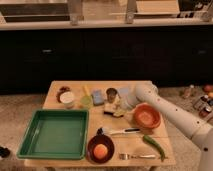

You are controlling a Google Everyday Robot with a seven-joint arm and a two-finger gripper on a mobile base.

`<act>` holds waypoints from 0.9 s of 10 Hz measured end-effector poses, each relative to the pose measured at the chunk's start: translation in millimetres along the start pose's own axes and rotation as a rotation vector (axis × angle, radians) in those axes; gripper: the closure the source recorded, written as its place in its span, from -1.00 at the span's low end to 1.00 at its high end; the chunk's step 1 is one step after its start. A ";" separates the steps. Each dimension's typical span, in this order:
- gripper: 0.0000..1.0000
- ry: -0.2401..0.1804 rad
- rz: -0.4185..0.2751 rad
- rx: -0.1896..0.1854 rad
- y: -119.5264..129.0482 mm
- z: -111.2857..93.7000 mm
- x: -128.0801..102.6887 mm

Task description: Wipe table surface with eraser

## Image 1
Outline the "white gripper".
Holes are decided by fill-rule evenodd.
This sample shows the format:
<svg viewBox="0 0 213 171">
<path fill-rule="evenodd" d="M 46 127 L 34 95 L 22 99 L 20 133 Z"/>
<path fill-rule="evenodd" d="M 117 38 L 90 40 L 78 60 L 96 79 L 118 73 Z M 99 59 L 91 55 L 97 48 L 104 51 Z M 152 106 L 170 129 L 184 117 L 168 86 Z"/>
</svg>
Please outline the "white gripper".
<svg viewBox="0 0 213 171">
<path fill-rule="evenodd" d="M 131 110 L 136 107 L 138 100 L 130 87 L 121 87 L 118 88 L 117 91 L 120 97 L 120 105 L 123 109 Z"/>
</svg>

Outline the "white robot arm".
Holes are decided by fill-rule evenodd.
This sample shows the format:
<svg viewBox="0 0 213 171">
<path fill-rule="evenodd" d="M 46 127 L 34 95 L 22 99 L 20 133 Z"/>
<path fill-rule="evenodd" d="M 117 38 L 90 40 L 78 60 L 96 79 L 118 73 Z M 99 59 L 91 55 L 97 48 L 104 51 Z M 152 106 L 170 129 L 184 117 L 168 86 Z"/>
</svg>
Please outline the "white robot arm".
<svg viewBox="0 0 213 171">
<path fill-rule="evenodd" d="M 121 107 L 132 110 L 142 102 L 147 102 L 163 114 L 201 150 L 198 171 L 213 171 L 213 126 L 211 124 L 162 98 L 151 81 L 136 83 L 133 90 L 121 99 Z"/>
</svg>

